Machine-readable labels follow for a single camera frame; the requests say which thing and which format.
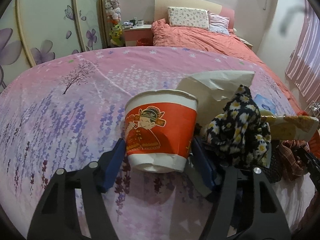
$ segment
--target metal screw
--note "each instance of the metal screw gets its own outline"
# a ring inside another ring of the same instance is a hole
[[[222,162],[220,162],[220,166],[226,168],[229,166],[229,164],[225,161],[222,161]]]
[[[57,173],[58,175],[62,175],[62,174],[64,173],[64,168],[59,168],[59,169],[57,169],[56,173]]]
[[[94,168],[98,167],[98,163],[97,162],[90,162],[89,167],[94,169]]]
[[[255,167],[255,168],[253,168],[253,172],[256,173],[256,174],[260,174],[262,171],[261,171],[260,168]]]

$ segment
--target pink striped curtain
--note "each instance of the pink striped curtain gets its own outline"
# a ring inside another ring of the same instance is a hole
[[[307,0],[305,9],[300,38],[285,73],[310,103],[320,98],[320,21]]]

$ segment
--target pillow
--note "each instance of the pillow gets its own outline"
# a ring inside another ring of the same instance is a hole
[[[209,30],[208,11],[185,7],[168,7],[171,27],[196,27]]]
[[[210,11],[208,11],[209,18],[209,31],[213,33],[221,33],[230,36],[228,31],[229,26],[229,18],[223,17],[220,15],[216,15]]]

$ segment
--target sliding wardrobe door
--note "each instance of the sliding wardrobe door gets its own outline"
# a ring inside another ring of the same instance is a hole
[[[100,33],[100,0],[76,0],[78,19],[81,30],[81,37],[85,49],[102,49],[104,41],[101,40],[103,33]]]
[[[36,65],[81,52],[72,0],[20,0],[19,5]]]
[[[11,1],[0,19],[0,92],[31,67],[22,46],[15,2]]]

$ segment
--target red paper cup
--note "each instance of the red paper cup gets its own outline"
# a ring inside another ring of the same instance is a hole
[[[147,91],[125,106],[130,165],[142,171],[183,172],[196,124],[198,101],[179,90]]]

